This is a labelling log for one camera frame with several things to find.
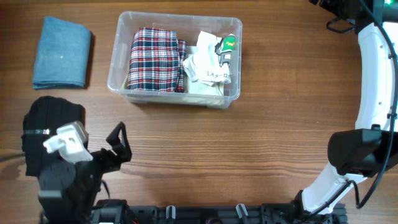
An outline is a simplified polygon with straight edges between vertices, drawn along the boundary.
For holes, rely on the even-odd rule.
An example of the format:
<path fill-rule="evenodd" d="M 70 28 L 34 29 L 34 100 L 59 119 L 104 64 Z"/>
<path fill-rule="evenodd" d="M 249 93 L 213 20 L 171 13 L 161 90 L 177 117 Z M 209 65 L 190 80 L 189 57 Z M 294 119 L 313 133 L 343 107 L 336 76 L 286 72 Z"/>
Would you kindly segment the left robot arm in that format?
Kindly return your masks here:
<path fill-rule="evenodd" d="M 134 223 L 126 200 L 96 200 L 97 193 L 107 187 L 103 175 L 118 171 L 132 158 L 124 123 L 106 141 L 110 150 L 89 152 L 85 146 L 88 133 L 75 121 L 59 127 L 44 142 L 48 153 L 61 156 L 39 175 L 38 199 L 47 223 Z"/>

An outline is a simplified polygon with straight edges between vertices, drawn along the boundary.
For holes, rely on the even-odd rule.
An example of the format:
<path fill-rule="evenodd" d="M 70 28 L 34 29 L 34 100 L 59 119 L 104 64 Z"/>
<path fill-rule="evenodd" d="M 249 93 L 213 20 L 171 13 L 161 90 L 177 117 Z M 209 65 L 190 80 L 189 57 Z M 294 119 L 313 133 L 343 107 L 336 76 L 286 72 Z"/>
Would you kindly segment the white printed t-shirt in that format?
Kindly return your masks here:
<path fill-rule="evenodd" d="M 231 83 L 231 56 L 236 36 L 217 37 L 201 31 L 198 35 L 197 50 L 183 61 L 183 67 L 191 82 L 208 86 L 215 83 Z"/>

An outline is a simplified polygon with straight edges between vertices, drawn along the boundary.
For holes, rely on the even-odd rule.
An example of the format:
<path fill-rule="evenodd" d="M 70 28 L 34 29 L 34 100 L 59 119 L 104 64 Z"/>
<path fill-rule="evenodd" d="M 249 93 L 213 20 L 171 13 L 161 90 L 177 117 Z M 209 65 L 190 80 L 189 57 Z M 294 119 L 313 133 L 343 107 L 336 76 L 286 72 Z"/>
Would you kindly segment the cream cloth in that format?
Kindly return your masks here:
<path fill-rule="evenodd" d="M 205 105 L 221 105 L 224 100 L 224 84 L 213 83 L 212 86 L 200 82 L 199 80 L 192 82 L 186 72 L 183 73 L 184 93 L 188 96 L 180 96 L 177 101 L 185 103 Z"/>

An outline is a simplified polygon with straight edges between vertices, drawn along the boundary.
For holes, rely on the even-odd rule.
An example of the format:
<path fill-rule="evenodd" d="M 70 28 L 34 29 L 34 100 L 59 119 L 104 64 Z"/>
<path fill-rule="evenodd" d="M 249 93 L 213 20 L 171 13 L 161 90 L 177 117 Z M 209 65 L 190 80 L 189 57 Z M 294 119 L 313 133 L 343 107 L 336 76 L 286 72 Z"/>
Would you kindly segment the red plaid cloth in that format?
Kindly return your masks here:
<path fill-rule="evenodd" d="M 174 30 L 141 27 L 131 45 L 126 88 L 183 93 L 186 46 Z"/>

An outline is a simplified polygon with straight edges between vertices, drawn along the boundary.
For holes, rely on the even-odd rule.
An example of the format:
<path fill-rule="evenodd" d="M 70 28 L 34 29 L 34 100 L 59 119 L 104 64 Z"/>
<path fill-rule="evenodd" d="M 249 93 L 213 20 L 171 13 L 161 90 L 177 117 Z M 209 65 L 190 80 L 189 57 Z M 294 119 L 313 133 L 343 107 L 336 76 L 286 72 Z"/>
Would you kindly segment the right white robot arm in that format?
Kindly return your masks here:
<path fill-rule="evenodd" d="M 361 51 L 361 102 L 355 129 L 333 134 L 328 164 L 291 202 L 290 217 L 306 222 L 332 213 L 350 191 L 365 206 L 397 164 L 397 1 L 312 0 L 335 15 L 326 28 L 354 31 Z"/>

